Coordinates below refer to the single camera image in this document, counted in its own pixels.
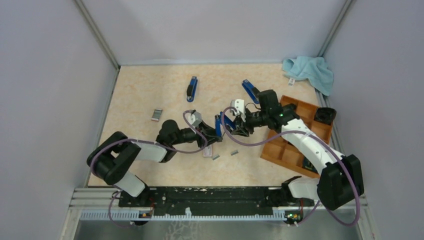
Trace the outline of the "blue black stapler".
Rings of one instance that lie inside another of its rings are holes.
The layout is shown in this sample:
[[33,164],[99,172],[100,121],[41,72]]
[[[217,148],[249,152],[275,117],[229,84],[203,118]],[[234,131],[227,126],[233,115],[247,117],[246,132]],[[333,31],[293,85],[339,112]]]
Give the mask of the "blue black stapler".
[[196,76],[192,76],[189,85],[186,89],[186,100],[191,103],[195,99],[196,90],[197,90],[198,78]]
[[224,128],[226,128],[230,133],[236,129],[236,124],[228,116],[222,114],[223,112],[221,111],[219,114],[214,116],[215,135],[218,137],[224,136]]

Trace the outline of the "silver staple strip box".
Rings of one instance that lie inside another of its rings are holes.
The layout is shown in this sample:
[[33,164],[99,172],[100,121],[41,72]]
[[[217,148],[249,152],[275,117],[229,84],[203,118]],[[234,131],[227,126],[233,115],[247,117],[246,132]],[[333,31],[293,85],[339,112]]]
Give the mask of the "silver staple strip box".
[[152,114],[151,120],[152,121],[155,121],[155,122],[158,122],[160,120],[161,116],[162,116],[162,113],[163,113],[163,110],[162,109],[155,108],[153,110],[153,114]]

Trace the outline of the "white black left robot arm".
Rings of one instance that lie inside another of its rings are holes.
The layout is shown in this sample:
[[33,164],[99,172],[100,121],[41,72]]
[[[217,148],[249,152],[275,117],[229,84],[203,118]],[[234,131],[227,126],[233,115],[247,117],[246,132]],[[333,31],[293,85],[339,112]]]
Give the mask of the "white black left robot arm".
[[223,140],[219,122],[212,127],[202,120],[195,120],[192,126],[194,129],[179,128],[176,121],[166,120],[155,142],[130,139],[117,131],[88,156],[86,163],[96,177],[129,194],[136,206],[144,207],[150,200],[149,188],[130,172],[134,161],[167,163],[177,153],[175,145],[195,142],[202,149]]

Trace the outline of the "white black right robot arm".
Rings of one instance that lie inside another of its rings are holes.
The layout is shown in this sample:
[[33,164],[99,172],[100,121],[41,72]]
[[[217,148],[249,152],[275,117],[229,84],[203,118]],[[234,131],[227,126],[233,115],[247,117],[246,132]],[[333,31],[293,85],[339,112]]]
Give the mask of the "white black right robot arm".
[[318,177],[294,178],[286,183],[281,199],[287,206],[295,206],[301,198],[319,200],[330,211],[355,201],[364,194],[364,182],[360,160],[353,154],[345,155],[329,146],[313,132],[296,110],[298,105],[283,105],[274,90],[257,94],[260,109],[251,112],[244,100],[234,99],[229,110],[234,116],[231,137],[244,131],[253,134],[255,128],[268,127],[276,132],[272,141],[282,138],[295,147],[316,169]]

